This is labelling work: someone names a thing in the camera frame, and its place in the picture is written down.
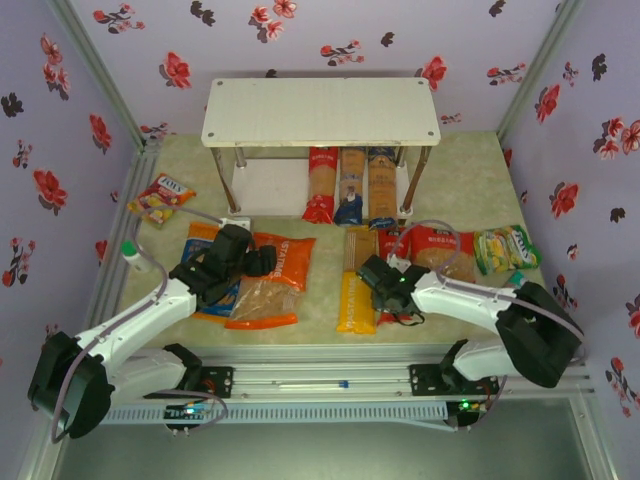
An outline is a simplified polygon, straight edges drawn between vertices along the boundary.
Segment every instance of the metal post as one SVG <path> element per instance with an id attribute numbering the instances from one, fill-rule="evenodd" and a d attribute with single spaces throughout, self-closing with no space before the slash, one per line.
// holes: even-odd
<path id="1" fill-rule="evenodd" d="M 244 151 L 242 147 L 236 147 L 236 167 L 244 168 L 247 166 L 247 159 L 244 157 Z"/>
<path id="2" fill-rule="evenodd" d="M 413 202 L 413 195 L 416 193 L 416 187 L 418 186 L 418 182 L 420 181 L 420 176 L 422 175 L 424 166 L 427 164 L 427 160 L 429 160 L 430 154 L 431 154 L 431 147 L 422 147 L 422 149 L 420 150 L 420 159 L 418 160 L 418 165 L 416 165 L 416 171 L 413 173 L 413 177 L 411 177 L 411 183 L 409 183 L 407 194 L 405 195 L 404 202 L 402 202 L 402 206 L 400 207 L 401 213 L 406 214 L 411 211 L 411 203 Z"/>
<path id="3" fill-rule="evenodd" d="M 404 153 L 405 147 L 398 147 L 398 152 L 396 153 L 396 167 L 404 168 Z"/>
<path id="4" fill-rule="evenodd" d="M 224 180 L 224 175 L 222 175 L 222 164 L 221 164 L 221 155 L 220 149 L 211 147 L 211 154 L 213 155 L 213 161 L 216 164 L 216 170 L 218 170 L 218 175 L 220 176 L 220 182 L 222 182 L 222 188 L 224 189 L 224 194 L 227 197 L 227 202 L 229 202 L 229 210 L 231 213 L 240 213 L 240 206 L 236 203 L 235 198 L 233 198 L 233 192 L 231 188 L 227 185 L 227 182 Z"/>

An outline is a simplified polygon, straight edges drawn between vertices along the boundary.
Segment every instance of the gray floor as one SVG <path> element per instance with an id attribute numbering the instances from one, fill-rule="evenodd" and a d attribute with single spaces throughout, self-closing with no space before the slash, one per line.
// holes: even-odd
<path id="1" fill-rule="evenodd" d="M 589 479 L 569 406 L 502 401 L 471 433 L 398 424 L 224 425 L 190 438 L 102 427 L 69 445 L 62 480 Z"/>

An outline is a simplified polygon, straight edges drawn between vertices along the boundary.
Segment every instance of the white bottle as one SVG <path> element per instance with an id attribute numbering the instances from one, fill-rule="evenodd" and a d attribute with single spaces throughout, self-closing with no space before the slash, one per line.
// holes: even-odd
<path id="1" fill-rule="evenodd" d="M 153 264 L 140 255 L 140 252 L 136 250 L 136 246 L 132 241 L 127 240 L 122 244 L 122 256 L 129 265 L 135 268 L 138 272 L 146 273 L 153 270 Z"/>

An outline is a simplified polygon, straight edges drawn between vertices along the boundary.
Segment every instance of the floral wallpaper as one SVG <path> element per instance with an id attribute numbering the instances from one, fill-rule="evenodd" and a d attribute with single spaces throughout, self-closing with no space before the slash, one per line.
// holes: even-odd
<path id="1" fill-rule="evenodd" d="M 547 285 L 589 340 L 620 478 L 640 471 L 638 15 L 586 2 L 503 145 Z"/>
<path id="2" fill-rule="evenodd" d="M 417 75 L 444 131 L 495 130 L 559 0 L 71 3 L 147 136 L 200 134 L 216 77 Z"/>
<path id="3" fill-rule="evenodd" d="M 84 324 L 135 147 L 46 2 L 7 3 L 0 32 L 10 39 L 0 42 L 10 65 L 0 70 L 0 477 L 10 479 L 38 415 L 26 395 L 42 344 Z"/>

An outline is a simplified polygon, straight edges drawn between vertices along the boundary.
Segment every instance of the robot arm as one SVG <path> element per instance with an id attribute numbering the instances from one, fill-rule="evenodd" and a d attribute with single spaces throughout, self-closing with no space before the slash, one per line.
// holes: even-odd
<path id="1" fill-rule="evenodd" d="M 465 379 L 519 374 L 537 385 L 553 388 L 581 344 L 574 334 L 581 333 L 579 327 L 540 285 L 532 282 L 518 289 L 488 288 L 449 279 L 442 283 L 427 268 L 411 265 L 401 272 L 375 255 L 357 274 L 372 289 L 373 303 L 379 310 L 397 315 L 439 313 L 496 334 L 488 341 L 465 340 L 452 347 L 442 371 L 443 380 L 450 385 Z M 540 311 L 560 317 L 562 324 Z"/>
<path id="2" fill-rule="evenodd" d="M 242 275 L 271 272 L 275 248 L 253 246 L 248 230 L 225 225 L 209 248 L 176 266 L 166 285 L 129 309 L 75 338 L 64 332 L 51 337 L 29 387 L 31 404 L 54 417 L 58 397 L 65 393 L 63 382 L 70 376 L 58 426 L 78 438 L 95 428 L 113 404 L 159 390 L 193 390 L 202 362 L 178 344 L 150 358 L 125 361 L 165 328 L 218 302 Z M 70 372 L 74 362 L 77 368 Z"/>

